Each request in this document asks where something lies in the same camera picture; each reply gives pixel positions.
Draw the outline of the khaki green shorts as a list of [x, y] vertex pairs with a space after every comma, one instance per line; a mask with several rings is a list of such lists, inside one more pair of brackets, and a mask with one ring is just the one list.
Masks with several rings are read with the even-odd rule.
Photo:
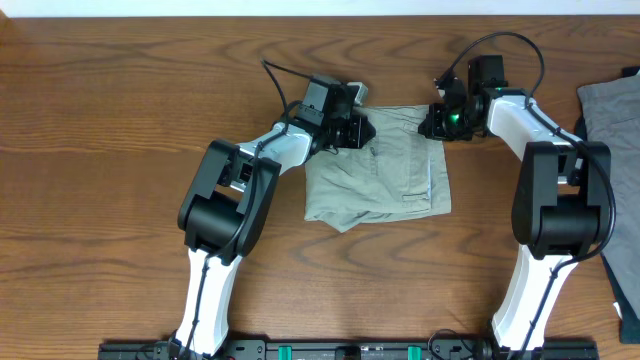
[[344, 233], [363, 223], [450, 213], [443, 143], [418, 132], [428, 107], [362, 107], [360, 112], [376, 136], [361, 149], [323, 151], [305, 164], [304, 219]]

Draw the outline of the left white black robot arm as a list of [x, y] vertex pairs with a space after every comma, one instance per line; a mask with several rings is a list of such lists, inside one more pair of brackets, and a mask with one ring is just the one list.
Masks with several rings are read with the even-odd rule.
[[304, 98], [286, 103], [266, 134], [209, 144], [178, 213], [190, 278], [170, 358], [212, 359], [220, 353], [239, 265], [261, 236], [280, 176], [320, 151], [360, 149], [371, 140], [376, 130], [356, 110], [367, 95], [361, 82], [315, 75]]

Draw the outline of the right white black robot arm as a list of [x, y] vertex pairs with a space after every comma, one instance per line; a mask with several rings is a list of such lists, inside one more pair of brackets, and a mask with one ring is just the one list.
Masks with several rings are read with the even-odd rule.
[[565, 131], [530, 92], [510, 87], [499, 55], [470, 60], [466, 81], [447, 69], [434, 83], [442, 100], [429, 106], [420, 134], [450, 142], [477, 134], [498, 137], [518, 157], [520, 170], [511, 210], [518, 256], [505, 298], [489, 321], [491, 333], [450, 349], [431, 341], [432, 356], [598, 358], [591, 341], [547, 340], [544, 334], [571, 271], [602, 251], [613, 232], [609, 148]]

